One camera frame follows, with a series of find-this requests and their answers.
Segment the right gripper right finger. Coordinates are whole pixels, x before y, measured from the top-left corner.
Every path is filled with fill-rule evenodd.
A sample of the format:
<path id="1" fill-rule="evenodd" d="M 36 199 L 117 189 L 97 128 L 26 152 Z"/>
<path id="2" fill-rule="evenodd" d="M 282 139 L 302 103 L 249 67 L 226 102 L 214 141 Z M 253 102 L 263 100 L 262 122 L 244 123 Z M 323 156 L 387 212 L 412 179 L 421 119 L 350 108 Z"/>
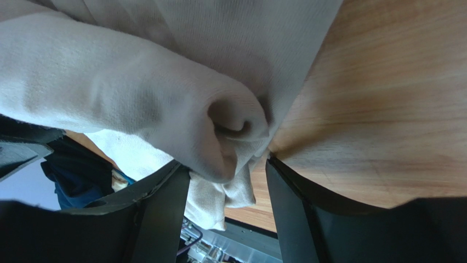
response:
<path id="1" fill-rule="evenodd" d="M 266 166 L 284 262 L 466 262 L 466 198 L 391 209 L 347 198 L 279 159 Z"/>

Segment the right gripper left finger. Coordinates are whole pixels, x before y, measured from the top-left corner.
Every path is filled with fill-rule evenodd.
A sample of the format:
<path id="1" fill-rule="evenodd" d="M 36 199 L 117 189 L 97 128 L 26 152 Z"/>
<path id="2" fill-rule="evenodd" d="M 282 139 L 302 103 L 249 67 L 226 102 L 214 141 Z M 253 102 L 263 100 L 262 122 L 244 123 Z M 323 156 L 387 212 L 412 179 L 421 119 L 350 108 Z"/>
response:
<path id="1" fill-rule="evenodd" d="M 172 161 L 82 209 L 1 202 L 1 262 L 175 262 L 189 170 Z"/>

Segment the beige t shirt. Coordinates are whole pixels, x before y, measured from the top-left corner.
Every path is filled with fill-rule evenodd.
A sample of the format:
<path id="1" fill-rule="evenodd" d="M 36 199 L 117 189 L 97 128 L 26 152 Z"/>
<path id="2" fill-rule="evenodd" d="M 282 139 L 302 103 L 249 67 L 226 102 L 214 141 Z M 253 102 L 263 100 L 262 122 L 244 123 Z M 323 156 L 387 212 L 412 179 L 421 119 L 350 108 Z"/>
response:
<path id="1" fill-rule="evenodd" d="M 1 1 L 1 115 L 83 133 L 141 180 L 190 168 L 185 216 L 225 229 L 341 1 Z"/>

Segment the teal folded shirt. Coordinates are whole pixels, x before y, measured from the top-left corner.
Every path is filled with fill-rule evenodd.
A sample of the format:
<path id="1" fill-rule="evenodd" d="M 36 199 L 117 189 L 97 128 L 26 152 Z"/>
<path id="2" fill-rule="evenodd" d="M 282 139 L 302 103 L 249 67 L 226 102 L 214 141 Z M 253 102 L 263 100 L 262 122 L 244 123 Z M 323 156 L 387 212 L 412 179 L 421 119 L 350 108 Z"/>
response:
<path id="1" fill-rule="evenodd" d="M 126 175 L 123 175 L 123 177 L 128 181 L 128 185 L 132 185 L 135 183 L 135 180 L 126 176 Z"/>

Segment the cream folded shirt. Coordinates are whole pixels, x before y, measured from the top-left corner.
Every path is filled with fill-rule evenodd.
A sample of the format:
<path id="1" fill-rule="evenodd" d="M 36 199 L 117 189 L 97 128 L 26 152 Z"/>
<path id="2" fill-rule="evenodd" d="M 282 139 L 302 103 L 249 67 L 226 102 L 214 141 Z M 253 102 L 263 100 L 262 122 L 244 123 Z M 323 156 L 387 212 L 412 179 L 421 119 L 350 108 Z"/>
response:
<path id="1" fill-rule="evenodd" d="M 114 169 L 111 171 L 111 176 L 111 187 L 115 192 L 118 192 L 129 185 L 128 180 Z"/>

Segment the black table edge strip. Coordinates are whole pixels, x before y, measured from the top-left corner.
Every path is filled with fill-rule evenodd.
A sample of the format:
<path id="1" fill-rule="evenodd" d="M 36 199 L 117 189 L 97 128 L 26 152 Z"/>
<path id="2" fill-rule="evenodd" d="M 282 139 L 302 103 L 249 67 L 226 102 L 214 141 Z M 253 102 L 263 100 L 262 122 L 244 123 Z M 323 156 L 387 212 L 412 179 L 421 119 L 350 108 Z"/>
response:
<path id="1" fill-rule="evenodd" d="M 256 227 L 231 218 L 225 218 L 226 230 L 221 235 L 260 251 L 273 258 L 282 259 L 278 235 L 260 227 Z"/>

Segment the navy folded shirt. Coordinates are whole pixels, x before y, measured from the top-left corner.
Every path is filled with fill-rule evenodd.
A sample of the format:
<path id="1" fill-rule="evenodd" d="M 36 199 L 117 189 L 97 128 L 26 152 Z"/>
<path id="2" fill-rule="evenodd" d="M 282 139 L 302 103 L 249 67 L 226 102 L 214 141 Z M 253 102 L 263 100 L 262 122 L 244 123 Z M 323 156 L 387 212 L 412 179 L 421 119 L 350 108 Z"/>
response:
<path id="1" fill-rule="evenodd" d="M 52 162 L 41 163 L 45 176 L 54 183 L 55 194 L 62 210 L 84 208 L 88 204 L 114 193 L 109 169 L 63 168 Z"/>

